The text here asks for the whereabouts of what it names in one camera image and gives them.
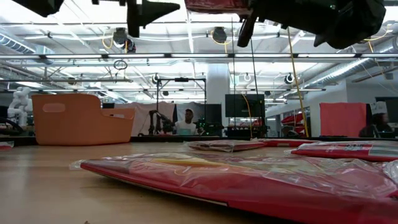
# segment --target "table surface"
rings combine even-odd
[[[234,155],[280,157],[286,149],[289,148],[268,147]],[[80,159],[183,151],[187,149],[182,143],[148,142],[90,147],[21,146],[2,151],[1,223],[290,223],[69,169],[69,164]]]

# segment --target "red plastic bag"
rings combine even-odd
[[[319,142],[306,139],[259,139],[265,147],[299,147],[302,144]]]
[[[0,142],[0,151],[8,151],[11,150],[13,147],[14,147],[13,141]]]
[[[197,150],[236,152],[257,149],[263,147],[264,143],[260,141],[214,140],[186,142],[185,145]]]
[[[380,224],[398,220],[398,187],[389,177],[389,170],[397,170],[394,163],[155,153],[83,161],[81,168],[152,190],[297,222]]]
[[[392,141],[318,142],[303,144],[292,154],[325,158],[357,158],[388,162],[398,159],[398,143]]]

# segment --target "ceiling duct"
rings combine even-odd
[[[29,46],[29,43],[24,40],[18,40],[17,37],[13,36],[12,34],[6,33],[6,31],[4,30],[0,31],[0,44],[22,54],[36,53],[34,47]]]
[[[397,36],[387,40],[375,47],[374,53],[398,53],[398,39]],[[318,85],[325,86],[346,77],[362,72],[365,69],[375,67],[377,65],[374,58],[362,58],[350,63],[342,63],[337,65],[309,80],[304,88],[312,88]]]
[[[54,54],[54,51],[46,46],[28,43],[27,41],[21,40],[17,36],[6,32],[5,30],[0,30],[0,45],[15,50],[21,54]],[[37,59],[35,61],[39,63],[45,63],[46,65],[53,63],[53,61],[48,59]]]

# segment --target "man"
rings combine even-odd
[[[197,126],[192,122],[193,111],[191,109],[185,110],[185,120],[177,121],[175,129],[178,135],[196,135],[198,134]]]

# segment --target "orange plastic bin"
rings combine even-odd
[[[36,140],[40,145],[92,146],[130,141],[134,109],[101,109],[96,96],[34,95]]]

